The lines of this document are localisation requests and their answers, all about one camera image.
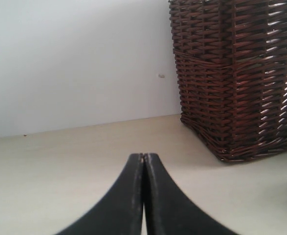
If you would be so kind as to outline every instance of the brown wicker basket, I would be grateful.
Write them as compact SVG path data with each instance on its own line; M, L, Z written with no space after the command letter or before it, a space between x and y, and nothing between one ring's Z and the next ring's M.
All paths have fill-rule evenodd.
M181 120L226 162L287 149L287 0L172 0Z

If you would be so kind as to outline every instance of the black object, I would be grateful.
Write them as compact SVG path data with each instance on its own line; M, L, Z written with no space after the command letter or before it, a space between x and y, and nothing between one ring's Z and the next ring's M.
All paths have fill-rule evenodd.
M144 206L150 235L235 235L179 189L157 154L145 154Z
M140 235L143 165L143 154L131 154L101 201L57 235Z
M143 204L149 235L236 234L179 189L157 154L131 154L101 201L57 235L139 235Z

